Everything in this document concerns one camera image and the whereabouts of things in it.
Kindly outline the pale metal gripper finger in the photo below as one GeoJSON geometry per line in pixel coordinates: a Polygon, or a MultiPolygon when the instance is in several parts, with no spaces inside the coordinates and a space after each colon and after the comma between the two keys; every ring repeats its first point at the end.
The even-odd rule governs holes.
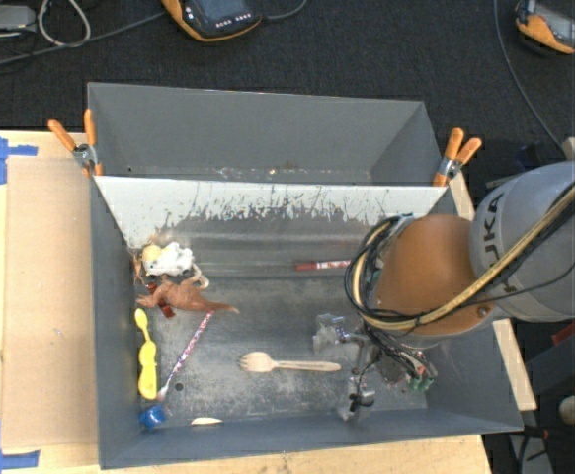
{"type": "Polygon", "coordinates": [[[358,376],[351,376],[337,404],[338,415],[344,422],[363,421],[370,416],[374,401],[375,392],[358,376]]]}
{"type": "Polygon", "coordinates": [[[312,336],[312,348],[317,355],[330,353],[332,349],[351,341],[345,316],[325,313],[315,317],[316,332],[312,336]]]}

